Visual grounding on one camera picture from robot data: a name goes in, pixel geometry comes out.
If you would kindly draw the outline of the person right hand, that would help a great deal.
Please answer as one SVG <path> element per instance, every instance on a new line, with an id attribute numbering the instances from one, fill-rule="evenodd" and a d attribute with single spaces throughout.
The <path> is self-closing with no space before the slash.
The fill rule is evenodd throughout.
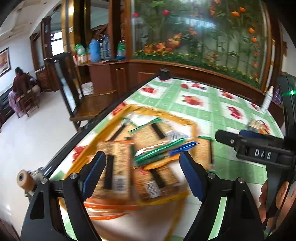
<path id="1" fill-rule="evenodd" d="M 278 209 L 280 209 L 282 202 L 285 201 L 281 212 L 278 216 L 278 219 L 276 221 L 275 230 L 279 228 L 279 226 L 284 221 L 285 217 L 287 216 L 291 206 L 294 203 L 295 200 L 295 182 L 290 186 L 289 191 L 288 190 L 288 181 L 286 181 L 283 185 L 281 185 L 280 190 L 277 193 L 275 204 Z M 268 181 L 266 180 L 261 188 L 261 195 L 259 197 L 260 206 L 258 208 L 259 216 L 261 218 L 261 222 L 264 222 L 266 220 L 266 208 L 265 203 L 267 200 L 267 188 L 268 188 Z"/>

